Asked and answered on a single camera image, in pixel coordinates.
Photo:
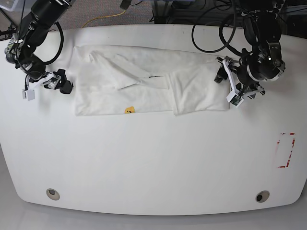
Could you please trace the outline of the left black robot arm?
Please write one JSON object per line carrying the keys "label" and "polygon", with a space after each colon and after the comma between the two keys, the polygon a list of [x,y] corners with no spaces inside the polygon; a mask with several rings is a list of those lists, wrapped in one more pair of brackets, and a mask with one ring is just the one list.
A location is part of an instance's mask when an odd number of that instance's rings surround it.
{"label": "left black robot arm", "polygon": [[[281,29],[276,21],[278,10],[269,0],[239,1],[239,11],[224,18],[219,26],[219,37],[232,53],[239,56],[235,61],[230,57],[217,60],[221,64],[214,79],[216,83],[229,80],[231,91],[226,99],[239,107],[246,98],[254,99],[257,93],[265,94],[262,81],[275,81],[285,71],[281,54]],[[242,17],[244,35],[252,46],[251,51],[236,50],[223,35],[224,26],[230,19]]]}

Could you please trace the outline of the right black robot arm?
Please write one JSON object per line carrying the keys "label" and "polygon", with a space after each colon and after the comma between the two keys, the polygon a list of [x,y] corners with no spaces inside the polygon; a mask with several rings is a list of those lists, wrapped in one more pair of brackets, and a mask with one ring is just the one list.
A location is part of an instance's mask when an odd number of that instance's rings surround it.
{"label": "right black robot arm", "polygon": [[[58,20],[72,6],[72,0],[37,0],[31,11],[22,16],[17,31],[12,35],[4,50],[7,62],[14,64],[25,74],[23,98],[35,99],[35,88],[59,90],[62,94],[70,94],[73,83],[67,80],[65,70],[48,72],[46,67],[54,63],[60,56],[64,45],[64,33]],[[59,49],[49,61],[42,61],[34,52],[43,44],[52,26],[56,26],[60,34]]]}

